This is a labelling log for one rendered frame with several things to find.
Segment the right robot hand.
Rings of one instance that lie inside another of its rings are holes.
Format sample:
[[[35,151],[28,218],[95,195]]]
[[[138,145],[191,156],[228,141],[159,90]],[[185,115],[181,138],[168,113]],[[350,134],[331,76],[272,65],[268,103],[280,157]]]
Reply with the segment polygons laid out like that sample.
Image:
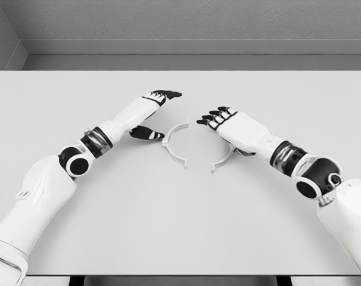
[[[197,120],[245,153],[255,153],[269,161],[282,139],[273,136],[262,124],[230,107],[218,107]]]

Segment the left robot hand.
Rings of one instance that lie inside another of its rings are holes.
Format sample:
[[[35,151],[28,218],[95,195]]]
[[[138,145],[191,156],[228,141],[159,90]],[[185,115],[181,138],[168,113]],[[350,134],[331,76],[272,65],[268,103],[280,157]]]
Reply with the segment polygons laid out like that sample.
[[[176,91],[157,90],[144,95],[124,108],[112,121],[111,127],[104,132],[112,143],[119,142],[124,133],[136,139],[148,141],[164,138],[164,134],[154,131],[141,123],[152,116],[166,101],[181,97]]]

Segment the white half pipe clamp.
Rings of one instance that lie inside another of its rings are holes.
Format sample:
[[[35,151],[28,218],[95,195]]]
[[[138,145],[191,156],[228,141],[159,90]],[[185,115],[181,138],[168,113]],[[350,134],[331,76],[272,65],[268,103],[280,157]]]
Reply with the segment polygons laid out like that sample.
[[[231,156],[232,152],[233,152],[233,146],[232,146],[232,144],[228,143],[228,152],[226,153],[226,155],[223,158],[221,158],[220,160],[215,161],[214,163],[211,164],[211,173],[212,174],[216,171],[216,169],[218,167],[223,166],[227,162],[227,160]]]
[[[189,119],[187,118],[185,122],[178,123],[170,128],[169,131],[165,134],[165,137],[161,140],[162,146],[166,149],[168,155],[172,160],[181,164],[183,169],[186,170],[188,167],[188,159],[184,156],[180,156],[176,151],[173,149],[173,137],[176,133],[183,129],[189,128]]]

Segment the white table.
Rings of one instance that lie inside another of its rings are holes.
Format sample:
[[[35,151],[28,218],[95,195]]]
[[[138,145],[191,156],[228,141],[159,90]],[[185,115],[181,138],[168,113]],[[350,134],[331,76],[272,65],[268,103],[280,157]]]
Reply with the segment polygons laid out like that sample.
[[[197,119],[243,111],[308,153],[361,179],[361,71],[0,71],[0,221],[39,159],[75,144],[135,99],[182,93],[145,126],[173,149],[125,135],[57,213],[29,256],[29,275],[356,275],[303,197],[257,156],[211,164],[227,143]]]

